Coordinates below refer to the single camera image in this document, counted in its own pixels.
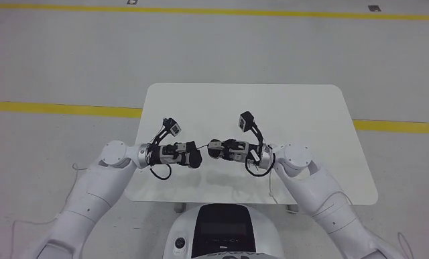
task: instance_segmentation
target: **white robot body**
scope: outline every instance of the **white robot body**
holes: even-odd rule
[[[180,132],[171,118],[164,120],[164,126],[168,129],[150,145],[128,147],[120,141],[107,144],[79,178],[53,228],[23,258],[82,258],[87,237],[122,195],[136,168],[167,164],[170,159],[198,168],[201,156],[194,142],[159,146],[167,131],[173,136]],[[313,161],[307,146],[272,148],[262,143],[260,131],[255,130],[260,147],[268,151],[269,163],[265,164],[273,167],[299,208],[327,232],[344,259],[404,259],[393,246],[363,226],[339,184],[325,167]],[[305,168],[310,176],[294,178]],[[177,218],[168,235],[164,258],[283,259],[284,253],[277,229],[260,212],[244,205],[207,204]]]
[[[211,217],[204,217],[204,208],[211,213],[222,213],[220,209],[227,210],[231,215],[235,215],[235,218],[232,218],[234,222],[228,217],[222,217],[222,214],[220,217],[210,214],[208,216]],[[236,208],[247,212],[250,220],[247,220],[246,215],[237,215]],[[248,236],[242,234],[246,229],[251,230]],[[184,240],[183,246],[182,242],[179,242],[179,245],[176,243],[180,238]],[[240,241],[248,241],[251,245],[237,245]],[[248,256],[267,254],[284,259],[279,233],[273,222],[264,214],[244,205],[206,204],[188,210],[173,223],[163,259],[191,259],[216,253],[233,255],[234,252],[235,255],[239,255],[238,252],[247,253]]]

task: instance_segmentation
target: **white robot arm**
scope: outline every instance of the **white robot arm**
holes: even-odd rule
[[[274,170],[305,214],[328,234],[344,259],[404,259],[392,245],[363,226],[329,171],[312,159],[308,147],[274,148]],[[293,177],[308,168],[310,176]]]
[[[172,118],[165,119],[163,126],[164,129],[150,144],[131,147],[120,141],[106,144],[101,155],[79,178],[66,208],[50,232],[26,250],[23,258],[82,258],[86,239],[99,219],[121,197],[136,168],[155,164],[169,166],[171,163],[198,168],[202,158],[194,142],[159,145],[168,134],[176,136],[180,132],[180,127]]]
[[[344,259],[405,259],[393,246],[363,226],[340,185],[325,167],[313,161],[307,146],[264,144],[262,133],[248,111],[240,115],[239,127],[243,132],[252,131],[258,144],[214,139],[208,145],[208,154],[215,159],[242,162],[247,172],[256,177],[263,177],[274,169],[299,208],[326,231]],[[248,164],[266,171],[255,174]],[[305,168],[310,171],[309,177],[294,178]]]

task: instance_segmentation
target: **white table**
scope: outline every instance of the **white table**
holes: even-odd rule
[[[197,146],[213,138],[235,138],[256,144],[251,133],[238,128],[239,115],[250,111],[267,143],[302,143],[311,148],[356,205],[377,201],[368,164],[343,94],[333,85],[154,84],[146,95],[135,143],[150,141],[163,117],[182,128],[162,144],[190,142]],[[132,201],[275,204],[268,195],[268,176],[255,178],[244,165],[214,160],[202,148],[199,169],[172,165],[168,180],[158,180],[148,168],[136,170],[125,194]],[[164,165],[154,171],[166,176]],[[282,204],[295,204],[272,174],[272,190]]]

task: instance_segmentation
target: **floor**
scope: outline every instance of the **floor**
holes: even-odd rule
[[[134,7],[164,12],[97,10],[126,2],[0,0],[0,101],[143,107],[153,83],[329,83],[341,88],[353,119],[429,122],[429,21],[399,19],[429,19],[429,0],[139,0]],[[370,13],[368,5],[393,17],[347,17]],[[165,13],[172,7],[301,16]],[[110,140],[133,144],[139,119],[3,111],[0,124],[0,258],[9,258],[13,220],[54,217],[73,181],[71,165],[86,166]],[[358,136],[379,200],[356,206],[357,213],[396,246],[402,232],[414,256],[425,258],[429,134]],[[255,207],[279,229],[286,258],[341,257],[310,218],[288,215],[284,206]],[[177,216],[170,203],[123,197],[91,233],[84,258],[160,258]],[[48,228],[18,223],[14,258]]]

